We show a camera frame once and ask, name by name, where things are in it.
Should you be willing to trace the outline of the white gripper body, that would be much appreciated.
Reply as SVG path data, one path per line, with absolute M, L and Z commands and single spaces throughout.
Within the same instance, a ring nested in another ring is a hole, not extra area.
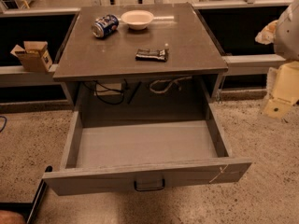
M 279 68 L 270 67 L 266 90 L 268 99 L 295 105 L 299 101 L 299 62 L 284 63 Z

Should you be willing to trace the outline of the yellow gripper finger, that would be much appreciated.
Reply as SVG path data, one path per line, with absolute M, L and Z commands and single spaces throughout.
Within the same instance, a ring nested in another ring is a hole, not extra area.
M 265 99 L 262 113 L 272 119 L 282 119 L 294 106 L 294 100 Z

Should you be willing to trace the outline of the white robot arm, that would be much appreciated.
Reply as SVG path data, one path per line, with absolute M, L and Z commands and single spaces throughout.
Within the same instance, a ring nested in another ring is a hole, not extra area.
M 255 41 L 274 45 L 276 55 L 286 62 L 267 74 L 265 104 L 262 113 L 282 119 L 299 101 L 299 0 L 293 0 L 278 20 L 271 21 Z

